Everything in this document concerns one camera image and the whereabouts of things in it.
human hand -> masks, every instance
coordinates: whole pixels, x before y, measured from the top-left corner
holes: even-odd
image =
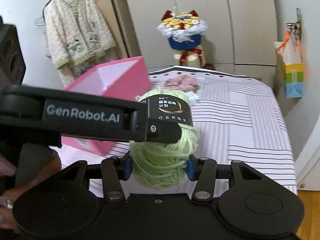
[[[54,154],[51,161],[39,169],[36,178],[26,185],[7,190],[2,196],[0,196],[0,206],[5,206],[6,202],[14,203],[23,193],[61,170],[61,160],[59,155],[56,151],[52,151]],[[0,176],[13,176],[15,172],[16,167],[0,155]],[[12,209],[0,207],[0,228],[19,231],[13,219]]]

red ribbon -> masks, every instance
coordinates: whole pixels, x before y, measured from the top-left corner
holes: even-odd
[[[188,49],[182,52],[180,58],[180,65],[182,66],[182,62],[186,62],[189,56],[189,52],[193,52],[198,55],[200,61],[200,67],[202,67],[202,50],[201,49]]]

white tulle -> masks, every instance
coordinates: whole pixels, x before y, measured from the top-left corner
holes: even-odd
[[[187,30],[174,30],[173,28],[166,28],[163,24],[160,24],[157,27],[157,30],[162,33],[165,38],[172,37],[174,41],[179,43],[184,41],[193,42],[190,36],[200,34],[205,35],[206,30],[208,29],[208,25],[205,21],[200,21],[199,24],[193,25],[190,29]]]

black yarn label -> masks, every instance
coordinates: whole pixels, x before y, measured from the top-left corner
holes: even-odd
[[[140,101],[148,106],[148,117],[193,126],[188,103],[170,95],[153,95]]]

gold arc logo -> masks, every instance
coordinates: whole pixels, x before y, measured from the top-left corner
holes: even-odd
[[[167,114],[174,114],[174,113],[182,113],[183,112],[183,109],[182,109],[182,106],[180,104],[180,102],[177,100],[177,103],[179,105],[179,110],[178,111],[175,111],[175,112],[171,112],[171,111],[167,111],[167,110],[163,110],[159,107],[159,110],[162,111],[162,112],[165,112]]]

